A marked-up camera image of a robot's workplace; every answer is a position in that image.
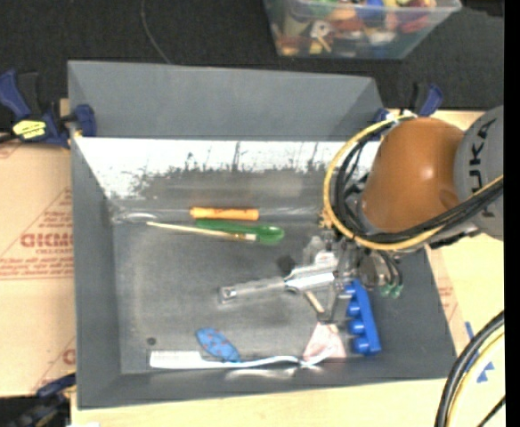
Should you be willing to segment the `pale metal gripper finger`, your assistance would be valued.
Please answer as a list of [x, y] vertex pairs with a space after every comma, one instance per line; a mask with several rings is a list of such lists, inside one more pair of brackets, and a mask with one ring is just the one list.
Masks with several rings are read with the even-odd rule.
[[344, 326], [347, 319], [347, 310], [351, 294], [338, 294], [329, 307], [329, 323], [335, 326]]
[[336, 268], [336, 264], [311, 264], [293, 269], [286, 277], [261, 278], [232, 286], [221, 286], [217, 298], [220, 304], [227, 304], [269, 294], [311, 291], [332, 284]]

